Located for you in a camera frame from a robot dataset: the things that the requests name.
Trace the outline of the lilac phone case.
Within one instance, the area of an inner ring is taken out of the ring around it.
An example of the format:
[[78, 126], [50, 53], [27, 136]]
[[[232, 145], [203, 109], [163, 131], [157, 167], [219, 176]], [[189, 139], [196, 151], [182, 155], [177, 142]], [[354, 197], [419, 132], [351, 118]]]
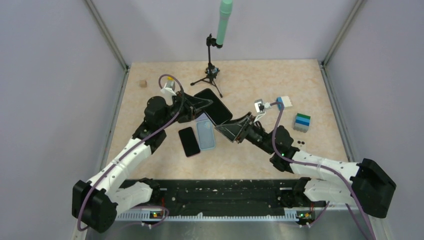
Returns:
[[206, 113], [202, 113], [199, 117], [195, 119], [196, 122], [208, 120], [209, 117]]

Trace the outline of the black phone case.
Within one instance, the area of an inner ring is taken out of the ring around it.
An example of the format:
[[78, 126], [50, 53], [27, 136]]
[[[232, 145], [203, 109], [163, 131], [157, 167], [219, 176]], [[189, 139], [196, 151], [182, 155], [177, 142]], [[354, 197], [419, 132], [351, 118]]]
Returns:
[[233, 118], [231, 111], [210, 88], [203, 89], [194, 96], [212, 101], [212, 104], [207, 106], [204, 112], [214, 125], [224, 124]]

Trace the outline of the light blue phone case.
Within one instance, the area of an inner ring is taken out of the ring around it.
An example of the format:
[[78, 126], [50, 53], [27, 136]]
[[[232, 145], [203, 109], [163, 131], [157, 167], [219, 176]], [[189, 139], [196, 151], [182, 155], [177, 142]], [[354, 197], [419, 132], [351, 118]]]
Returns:
[[210, 120], [198, 121], [196, 123], [196, 131], [201, 151], [211, 150], [216, 147], [214, 125]]

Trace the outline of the clear phone case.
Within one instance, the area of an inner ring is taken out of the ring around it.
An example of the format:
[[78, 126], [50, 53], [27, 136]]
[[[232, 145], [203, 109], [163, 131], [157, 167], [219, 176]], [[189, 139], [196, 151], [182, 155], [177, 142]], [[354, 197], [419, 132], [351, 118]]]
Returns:
[[299, 149], [306, 148], [306, 142], [304, 140], [298, 139], [295, 141], [295, 143]]

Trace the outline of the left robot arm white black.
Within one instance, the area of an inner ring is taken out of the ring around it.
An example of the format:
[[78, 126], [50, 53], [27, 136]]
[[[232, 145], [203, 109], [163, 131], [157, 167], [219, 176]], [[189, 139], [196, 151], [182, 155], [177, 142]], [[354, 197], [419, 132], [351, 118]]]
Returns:
[[139, 180], [123, 188], [122, 184], [144, 160], [149, 158], [166, 138], [171, 124], [187, 123], [199, 117], [212, 100], [178, 91], [168, 105], [161, 96], [151, 97], [144, 110], [144, 119], [123, 150], [99, 173], [87, 181], [79, 180], [72, 189], [71, 213], [77, 229], [88, 228], [103, 233], [116, 217], [145, 203], [154, 207], [160, 202], [157, 184]]

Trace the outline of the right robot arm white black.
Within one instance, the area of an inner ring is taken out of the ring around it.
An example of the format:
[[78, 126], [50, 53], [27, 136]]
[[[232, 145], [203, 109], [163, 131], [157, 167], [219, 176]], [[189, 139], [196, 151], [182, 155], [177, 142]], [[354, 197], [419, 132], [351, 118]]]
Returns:
[[387, 217], [397, 185], [376, 161], [343, 162], [315, 156], [293, 146], [294, 139], [284, 126], [275, 125], [266, 132], [254, 123], [251, 113], [215, 129], [231, 142], [247, 140], [270, 154], [277, 170], [302, 175], [293, 190], [297, 205], [320, 201], [359, 204], [367, 215]]

